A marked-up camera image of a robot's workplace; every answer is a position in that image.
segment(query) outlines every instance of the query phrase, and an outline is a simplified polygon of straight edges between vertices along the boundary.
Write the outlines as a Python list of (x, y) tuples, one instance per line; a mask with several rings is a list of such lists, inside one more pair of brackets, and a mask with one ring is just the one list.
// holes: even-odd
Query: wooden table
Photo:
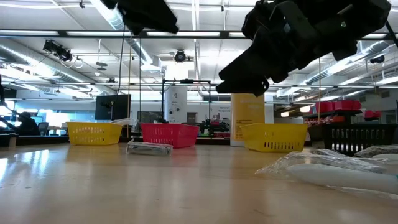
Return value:
[(398, 207), (254, 172), (282, 154), (228, 146), (172, 157), (47, 145), (0, 152), (1, 223), (397, 223)]

